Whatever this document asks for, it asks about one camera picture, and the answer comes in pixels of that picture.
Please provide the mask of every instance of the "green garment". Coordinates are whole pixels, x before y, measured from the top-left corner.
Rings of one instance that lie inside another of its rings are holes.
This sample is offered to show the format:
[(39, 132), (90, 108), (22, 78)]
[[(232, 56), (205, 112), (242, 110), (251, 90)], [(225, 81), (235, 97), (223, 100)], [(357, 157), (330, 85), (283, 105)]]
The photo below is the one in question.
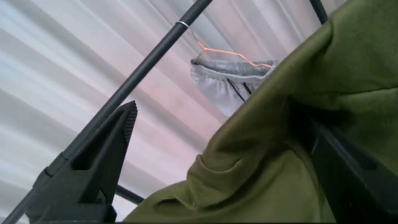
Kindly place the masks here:
[(309, 156), (288, 135), (288, 97), (349, 113), (342, 130), (398, 174), (397, 11), (397, 0), (348, 1), (216, 132), (186, 181), (126, 221), (333, 222)]

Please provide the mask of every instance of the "curtain fold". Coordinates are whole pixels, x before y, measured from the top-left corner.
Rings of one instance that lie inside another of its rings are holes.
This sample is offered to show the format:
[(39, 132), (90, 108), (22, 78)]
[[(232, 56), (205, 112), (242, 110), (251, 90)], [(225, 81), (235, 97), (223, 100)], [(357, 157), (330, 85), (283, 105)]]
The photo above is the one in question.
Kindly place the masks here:
[[(0, 217), (192, 4), (0, 0)], [(226, 120), (190, 77), (201, 52), (192, 31), (207, 47), (283, 60), (319, 27), (307, 0), (213, 1), (127, 98), (139, 113), (119, 184), (147, 197), (183, 180)], [(121, 220), (135, 205), (114, 206)]]

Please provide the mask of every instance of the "curtain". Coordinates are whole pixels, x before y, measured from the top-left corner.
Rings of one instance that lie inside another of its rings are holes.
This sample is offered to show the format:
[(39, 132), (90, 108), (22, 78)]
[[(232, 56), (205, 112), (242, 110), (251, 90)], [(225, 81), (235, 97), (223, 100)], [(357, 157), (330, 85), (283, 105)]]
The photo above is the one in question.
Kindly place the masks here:
[[(0, 217), (193, 2), (0, 0)], [(226, 121), (190, 78), (192, 32), (207, 47), (283, 60), (319, 27), (308, 0), (213, 1), (126, 99), (139, 112), (119, 184), (147, 197), (183, 180)], [(118, 220), (135, 207), (113, 205)]]

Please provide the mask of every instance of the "green jacket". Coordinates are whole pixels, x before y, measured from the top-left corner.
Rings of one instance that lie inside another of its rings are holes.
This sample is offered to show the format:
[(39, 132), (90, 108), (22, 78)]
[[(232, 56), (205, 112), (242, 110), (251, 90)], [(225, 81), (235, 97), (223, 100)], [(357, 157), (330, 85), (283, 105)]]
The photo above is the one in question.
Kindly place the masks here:
[(349, 113), (340, 128), (398, 174), (397, 12), (397, 0), (346, 3), (216, 132), (187, 180), (126, 221), (333, 222), (309, 156), (288, 135), (288, 97)]

